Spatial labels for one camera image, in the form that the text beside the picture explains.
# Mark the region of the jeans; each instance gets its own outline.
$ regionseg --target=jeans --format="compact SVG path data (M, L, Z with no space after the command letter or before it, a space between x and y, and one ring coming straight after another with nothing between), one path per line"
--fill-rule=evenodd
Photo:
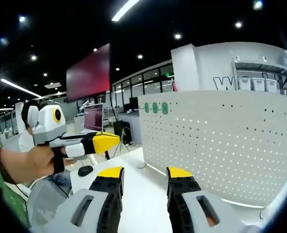
M45 177L44 179L53 182L58 186L68 186L72 188L70 172L68 170L64 170L63 172Z

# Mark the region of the computer monitor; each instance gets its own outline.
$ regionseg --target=computer monitor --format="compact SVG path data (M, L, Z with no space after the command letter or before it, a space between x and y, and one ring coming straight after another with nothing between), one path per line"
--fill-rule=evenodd
M129 103L130 103L131 109L138 109L139 108L138 97L129 98Z
M84 128L103 131L103 104L95 104L85 108Z

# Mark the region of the hand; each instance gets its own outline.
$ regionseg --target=hand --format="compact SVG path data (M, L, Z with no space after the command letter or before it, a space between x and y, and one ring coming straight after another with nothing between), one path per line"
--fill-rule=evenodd
M38 146L33 147L27 154L27 161L34 168L35 172L39 177L49 176L54 173L54 164L52 158L54 153L49 146ZM64 165L69 166L76 163L74 159L64 159Z

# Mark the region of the glass wall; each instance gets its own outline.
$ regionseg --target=glass wall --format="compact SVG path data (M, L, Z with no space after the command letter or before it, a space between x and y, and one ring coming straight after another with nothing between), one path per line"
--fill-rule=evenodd
M170 92L172 91L171 77L168 78L167 76L172 75L173 66L168 64L123 80L113 86L112 105L123 107L123 105L130 103L129 98L131 97Z

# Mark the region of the white storage bin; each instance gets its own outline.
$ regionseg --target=white storage bin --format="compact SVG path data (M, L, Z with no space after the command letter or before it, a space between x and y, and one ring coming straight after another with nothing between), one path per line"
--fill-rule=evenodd
M254 91L265 91L265 84L263 78L251 78L252 87Z
M251 78L238 77L238 87L240 90L251 91Z
M274 79L265 79L265 91L277 94L277 83Z

